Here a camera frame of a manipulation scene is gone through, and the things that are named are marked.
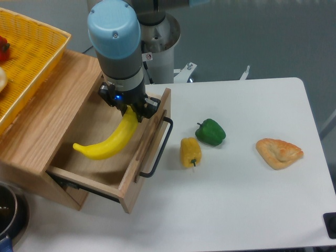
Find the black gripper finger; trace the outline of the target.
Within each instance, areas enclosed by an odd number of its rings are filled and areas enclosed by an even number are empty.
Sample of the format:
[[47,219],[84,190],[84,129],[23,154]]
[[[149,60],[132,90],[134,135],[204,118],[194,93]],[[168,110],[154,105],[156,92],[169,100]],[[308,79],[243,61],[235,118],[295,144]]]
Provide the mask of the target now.
[[103,82],[98,90],[98,95],[110,107],[115,107],[123,116],[123,100],[122,96],[116,91],[115,85]]
[[154,97],[145,97],[144,99],[134,103],[132,110],[136,113],[138,123],[144,118],[151,118],[158,110],[161,100]]

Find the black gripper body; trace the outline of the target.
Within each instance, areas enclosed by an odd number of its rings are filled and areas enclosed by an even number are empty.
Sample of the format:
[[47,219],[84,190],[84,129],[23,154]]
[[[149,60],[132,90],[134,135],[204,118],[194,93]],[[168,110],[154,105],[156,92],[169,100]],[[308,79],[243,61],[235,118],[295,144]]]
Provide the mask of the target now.
[[130,106],[132,108],[132,105],[145,97],[147,97],[147,94],[145,93],[145,84],[144,81],[141,81],[139,85],[137,85],[132,90],[127,91],[116,91],[122,96],[123,100],[123,115],[126,112],[126,106]]

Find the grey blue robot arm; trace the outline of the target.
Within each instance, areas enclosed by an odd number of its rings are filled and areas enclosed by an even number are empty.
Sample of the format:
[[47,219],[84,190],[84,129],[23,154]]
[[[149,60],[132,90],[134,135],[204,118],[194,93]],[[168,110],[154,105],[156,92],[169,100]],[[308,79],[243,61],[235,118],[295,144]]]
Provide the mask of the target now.
[[146,83],[174,81],[174,47],[181,29],[169,9],[205,1],[88,1],[88,35],[104,82],[99,96],[125,114],[132,108],[138,122],[151,118],[160,100],[150,98]]

